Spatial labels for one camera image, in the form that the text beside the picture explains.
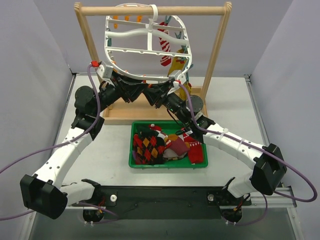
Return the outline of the red white striped sock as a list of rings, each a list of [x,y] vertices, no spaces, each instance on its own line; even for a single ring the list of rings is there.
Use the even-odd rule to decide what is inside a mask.
[[[157,30],[160,31],[160,32],[165,33],[166,35],[170,34],[169,30],[167,30],[167,29],[158,28]],[[160,37],[159,38],[159,43],[160,43],[161,50],[163,52],[170,52],[171,51],[171,45],[170,45],[169,41],[167,41],[166,39],[163,39],[163,38]],[[171,62],[172,62],[172,57],[171,56],[163,55],[161,57],[160,64],[163,67],[166,67],[166,66],[170,65]]]

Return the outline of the yellow bear sock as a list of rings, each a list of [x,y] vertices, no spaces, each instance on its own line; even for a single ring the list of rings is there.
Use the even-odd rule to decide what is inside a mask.
[[[182,72],[187,69],[188,59],[181,56],[175,56],[171,61],[171,66],[169,68],[167,76],[169,76],[172,72],[176,70],[181,70]]]
[[[190,95],[192,92],[192,85],[189,81],[189,76],[186,75],[186,82],[183,84],[183,87],[185,88],[185,90],[188,92],[188,94]],[[187,99],[187,94],[183,88],[179,89],[179,97],[185,101]]]

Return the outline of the green snowman sock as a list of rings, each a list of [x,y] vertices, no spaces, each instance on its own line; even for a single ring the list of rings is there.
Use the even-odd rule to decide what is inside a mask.
[[[137,134],[140,138],[145,137],[159,137],[166,141],[168,135],[162,131],[162,128],[158,125],[147,124],[147,125],[139,125],[137,127]]]

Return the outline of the white round clip hanger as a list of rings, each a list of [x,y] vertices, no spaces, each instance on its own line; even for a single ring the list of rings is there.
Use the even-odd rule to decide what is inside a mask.
[[[114,15],[105,18],[104,51],[106,59],[113,66],[114,71],[129,78],[146,81],[165,82],[168,74],[161,70],[162,56],[184,57],[188,59],[187,66],[192,64],[192,52],[186,26],[177,16],[172,15],[168,25],[165,17],[157,14],[142,16],[137,22],[137,16],[118,16],[118,28],[114,29]],[[158,29],[169,30],[169,35]],[[180,41],[175,33],[183,32],[185,40]],[[107,46],[106,36],[112,39],[112,46]],[[170,43],[170,52],[162,51],[159,38]],[[179,53],[182,46],[188,46],[188,55]]]

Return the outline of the black red argyle sock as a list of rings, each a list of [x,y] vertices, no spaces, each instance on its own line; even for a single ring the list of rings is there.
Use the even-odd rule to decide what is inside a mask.
[[[136,165],[162,165],[165,162],[165,149],[165,141],[160,137],[139,137],[138,134],[133,136],[133,152],[139,157]]]

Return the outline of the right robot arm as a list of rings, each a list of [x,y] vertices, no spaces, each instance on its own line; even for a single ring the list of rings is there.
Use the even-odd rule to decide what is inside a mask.
[[[187,94],[186,100],[182,100],[172,92],[174,84],[174,81],[149,84],[143,94],[151,106],[166,107],[174,114],[194,139],[224,151],[250,169],[225,184],[221,192],[223,201],[233,204],[252,192],[271,196],[287,172],[280,149],[274,144],[256,144],[221,127],[203,114],[204,103],[199,96]]]

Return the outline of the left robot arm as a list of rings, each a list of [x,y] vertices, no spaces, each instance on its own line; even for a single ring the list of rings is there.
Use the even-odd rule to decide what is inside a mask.
[[[104,123],[100,113],[122,98],[133,102],[148,87],[141,80],[113,73],[99,88],[95,85],[81,86],[75,92],[75,118],[62,143],[54,145],[54,153],[33,175],[20,180],[22,201],[26,208],[51,219],[57,219],[67,206],[86,201],[95,206],[102,193],[99,184],[83,179],[64,186],[68,171],[90,145]]]

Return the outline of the wooden hanger stand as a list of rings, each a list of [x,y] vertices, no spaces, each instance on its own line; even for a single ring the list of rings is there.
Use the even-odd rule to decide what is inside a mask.
[[[108,124],[128,124],[134,121],[164,120],[164,113],[180,108],[183,99],[178,92],[188,85],[188,71],[192,67],[189,37],[181,16],[220,16],[220,23],[210,55],[204,83],[193,93],[205,101],[211,77],[217,62],[228,25],[232,3],[223,6],[156,6],[125,3],[114,7],[83,6],[74,4],[92,66],[100,82],[100,90],[82,86],[75,93],[76,114],[85,117],[102,115]],[[99,60],[96,46],[87,21],[88,16],[105,16],[107,25],[134,25],[125,32],[105,30],[104,50],[107,62]],[[128,17],[136,16],[131,22]],[[120,68],[112,58],[113,52],[155,55],[163,59],[182,61],[168,76],[133,74]]]

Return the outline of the green plastic bin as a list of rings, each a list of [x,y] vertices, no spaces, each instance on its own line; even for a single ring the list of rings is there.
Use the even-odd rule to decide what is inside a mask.
[[[203,150],[203,163],[198,164],[192,164],[188,158],[188,153],[185,155],[184,158],[178,159],[178,160],[167,160],[164,158],[165,162],[163,164],[155,164],[155,165],[140,165],[135,164],[134,158],[133,158],[133,138],[135,134],[138,134],[137,127],[141,125],[149,125],[149,124],[155,124],[162,128],[162,131],[167,134],[167,139],[164,140],[165,142],[165,149],[168,148],[171,144],[171,142],[176,140],[183,140],[183,133],[182,127],[179,126],[174,121],[153,121],[153,122],[147,122],[147,121],[135,121],[132,123],[131,126],[131,137],[130,137],[130,154],[129,154],[129,160],[128,165],[131,168],[136,169],[145,169],[145,168],[205,168],[208,165],[208,155],[207,155],[207,148],[206,145],[201,143],[202,150]]]

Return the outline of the pink sock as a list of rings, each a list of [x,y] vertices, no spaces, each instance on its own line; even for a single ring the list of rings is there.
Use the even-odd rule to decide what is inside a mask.
[[[180,160],[185,157],[190,148],[183,140],[171,141],[163,153],[163,158],[168,161]]]

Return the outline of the red sock with white pattern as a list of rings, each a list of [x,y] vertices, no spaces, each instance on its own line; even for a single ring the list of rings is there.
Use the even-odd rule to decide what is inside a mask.
[[[183,133],[182,137],[185,144],[189,146],[189,151],[187,152],[189,161],[192,164],[203,163],[204,154],[203,154],[202,144],[186,133]]]

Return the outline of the purple sock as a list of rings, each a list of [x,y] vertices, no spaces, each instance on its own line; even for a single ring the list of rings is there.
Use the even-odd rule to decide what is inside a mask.
[[[135,162],[137,162],[139,160],[139,157],[137,156],[136,152],[132,153],[132,157],[133,157]]]

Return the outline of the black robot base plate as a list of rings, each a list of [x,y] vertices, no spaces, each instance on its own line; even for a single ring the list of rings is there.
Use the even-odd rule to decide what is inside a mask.
[[[164,187],[214,187],[214,186],[164,186]],[[86,222],[107,223],[115,220],[213,220],[225,214],[232,220],[242,218],[242,206],[222,208],[219,205],[197,203],[189,206],[186,202],[126,202],[120,206],[103,206],[85,202],[81,216]]]

